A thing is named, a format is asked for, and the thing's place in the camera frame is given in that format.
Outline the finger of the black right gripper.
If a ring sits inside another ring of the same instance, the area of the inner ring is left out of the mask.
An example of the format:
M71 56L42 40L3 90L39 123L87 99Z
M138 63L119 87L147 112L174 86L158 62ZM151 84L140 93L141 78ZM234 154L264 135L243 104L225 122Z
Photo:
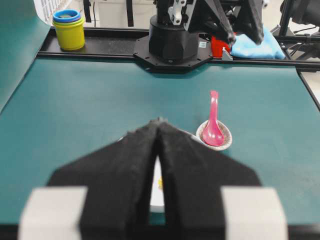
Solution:
M243 32L256 44L260 45L264 39L262 23L262 0L243 1Z
M219 0L202 0L201 31L215 36L231 47L236 42L232 26Z

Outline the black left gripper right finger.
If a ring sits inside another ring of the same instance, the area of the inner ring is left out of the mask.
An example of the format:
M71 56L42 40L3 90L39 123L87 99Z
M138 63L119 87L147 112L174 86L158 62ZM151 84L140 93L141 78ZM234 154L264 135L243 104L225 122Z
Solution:
M222 186L261 186L256 172L165 121L157 126L165 225L171 240L224 240Z

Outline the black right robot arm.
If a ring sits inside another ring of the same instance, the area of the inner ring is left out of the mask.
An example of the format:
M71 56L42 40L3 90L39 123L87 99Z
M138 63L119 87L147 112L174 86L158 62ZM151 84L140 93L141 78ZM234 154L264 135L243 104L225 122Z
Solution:
M157 22L181 27L189 33L206 33L230 47L236 33L256 45L264 39L262 0L157 0Z

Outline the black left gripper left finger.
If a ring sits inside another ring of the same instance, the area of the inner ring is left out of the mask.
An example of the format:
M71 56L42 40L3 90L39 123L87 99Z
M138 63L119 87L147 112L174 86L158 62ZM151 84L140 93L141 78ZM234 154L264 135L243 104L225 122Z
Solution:
M57 168L48 187L87 187L84 240L129 240L149 224L159 120Z

